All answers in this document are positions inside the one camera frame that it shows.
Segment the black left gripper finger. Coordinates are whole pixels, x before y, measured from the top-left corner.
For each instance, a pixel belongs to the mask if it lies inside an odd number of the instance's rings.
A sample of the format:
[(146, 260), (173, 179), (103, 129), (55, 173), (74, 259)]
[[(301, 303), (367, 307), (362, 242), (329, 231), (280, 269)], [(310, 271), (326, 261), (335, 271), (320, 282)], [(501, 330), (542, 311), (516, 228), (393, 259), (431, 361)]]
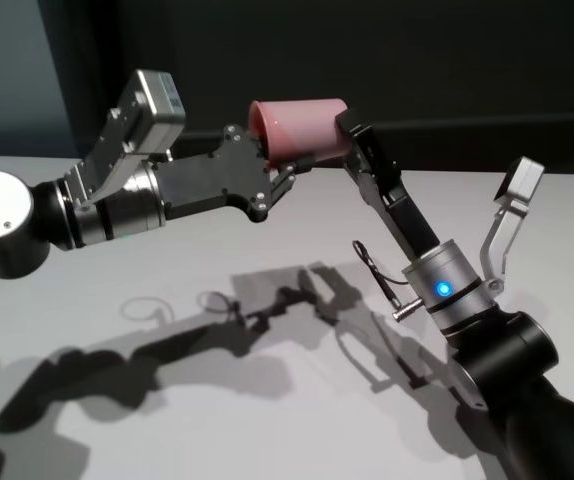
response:
[(313, 156), (303, 155), (280, 164), (273, 164), (266, 159), (265, 165), (269, 173), (276, 172), (270, 180), (270, 199), (265, 201), (265, 218), (268, 218), (271, 209), (293, 188), (296, 177), (313, 169)]
[(249, 137), (252, 143), (256, 147), (256, 153), (259, 158), (262, 158), (264, 162), (269, 161), (269, 148), (268, 140), (265, 134), (249, 131)]

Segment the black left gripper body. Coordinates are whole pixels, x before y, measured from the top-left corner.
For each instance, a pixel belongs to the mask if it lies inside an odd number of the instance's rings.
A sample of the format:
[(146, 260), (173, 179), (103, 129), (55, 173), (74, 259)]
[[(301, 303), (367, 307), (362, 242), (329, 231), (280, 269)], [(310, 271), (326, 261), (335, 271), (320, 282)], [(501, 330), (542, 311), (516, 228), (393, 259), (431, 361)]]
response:
[(160, 163), (156, 181), (168, 220), (231, 206), (259, 223), (272, 206), (270, 173), (259, 143), (236, 124), (223, 129), (216, 150)]

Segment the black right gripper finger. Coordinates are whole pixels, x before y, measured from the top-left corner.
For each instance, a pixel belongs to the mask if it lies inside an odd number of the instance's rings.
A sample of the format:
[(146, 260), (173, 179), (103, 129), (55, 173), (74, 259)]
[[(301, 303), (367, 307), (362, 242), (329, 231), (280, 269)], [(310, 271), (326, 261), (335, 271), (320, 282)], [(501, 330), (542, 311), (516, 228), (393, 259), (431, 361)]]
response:
[(379, 197), (389, 196), (401, 184), (401, 170), (378, 139), (373, 126), (359, 118), (353, 109), (335, 117), (335, 124), (350, 144), (345, 169), (361, 188), (374, 191)]

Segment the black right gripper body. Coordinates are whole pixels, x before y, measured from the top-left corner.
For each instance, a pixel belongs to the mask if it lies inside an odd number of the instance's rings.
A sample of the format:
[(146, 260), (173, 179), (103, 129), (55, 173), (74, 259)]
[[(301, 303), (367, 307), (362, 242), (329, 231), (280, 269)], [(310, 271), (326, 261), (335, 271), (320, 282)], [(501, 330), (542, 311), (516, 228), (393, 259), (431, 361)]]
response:
[(407, 259), (417, 260), (440, 241), (401, 181), (383, 186), (367, 181), (367, 203), (376, 211)]

